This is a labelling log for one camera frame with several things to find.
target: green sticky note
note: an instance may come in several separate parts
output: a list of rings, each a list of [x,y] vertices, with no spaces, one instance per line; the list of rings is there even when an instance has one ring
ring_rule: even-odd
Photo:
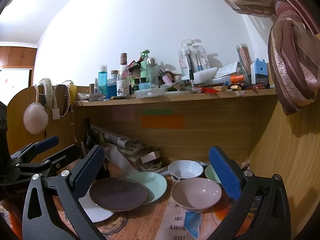
[[[173,109],[143,109],[142,115],[173,115]]]

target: label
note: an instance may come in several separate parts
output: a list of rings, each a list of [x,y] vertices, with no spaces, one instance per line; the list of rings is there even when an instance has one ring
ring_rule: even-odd
[[[117,81],[117,96],[127,96],[130,94],[129,80]]]
[[[244,91],[236,91],[238,97],[244,96]]]
[[[238,62],[235,62],[235,63],[232,63],[228,66],[219,68],[218,72],[216,73],[216,75],[214,77],[217,78],[217,77],[223,77],[223,76],[228,76],[230,74],[233,74],[233,73],[237,72],[237,66],[238,66]]]

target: glass bottle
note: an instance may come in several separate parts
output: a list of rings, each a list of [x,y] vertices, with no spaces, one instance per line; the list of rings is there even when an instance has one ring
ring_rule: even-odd
[[[130,95],[131,75],[127,64],[127,54],[122,53],[120,56],[120,68],[117,77],[117,96]]]
[[[108,79],[107,84],[107,98],[110,100],[111,97],[117,96],[117,70],[111,70],[111,79]]]

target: small dish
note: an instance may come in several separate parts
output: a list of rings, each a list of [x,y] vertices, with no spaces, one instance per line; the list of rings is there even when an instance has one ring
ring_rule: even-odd
[[[113,211],[103,209],[94,203],[90,198],[89,190],[84,197],[79,198],[79,203],[87,213],[92,223],[98,223],[106,220],[114,214]]]
[[[213,180],[214,182],[218,183],[220,186],[222,186],[222,183],[220,179],[218,178],[217,173],[213,169],[212,165],[209,165],[208,167],[205,168],[204,174],[208,179]]]
[[[119,212],[134,209],[147,198],[146,188],[127,178],[100,179],[91,186],[89,194],[100,207]]]
[[[147,188],[148,196],[143,204],[149,204],[159,199],[167,189],[167,180],[158,173],[133,173],[127,179],[135,180]]]
[[[199,163],[188,160],[179,160],[170,163],[168,170],[178,181],[199,177],[203,173],[203,167]]]
[[[200,213],[216,204],[222,195],[221,187],[204,178],[184,179],[173,185],[171,196],[184,210]]]

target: ceiling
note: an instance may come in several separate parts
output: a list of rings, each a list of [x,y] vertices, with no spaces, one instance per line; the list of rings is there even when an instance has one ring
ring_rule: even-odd
[[[13,0],[0,15],[0,42],[37,44],[70,0]]]

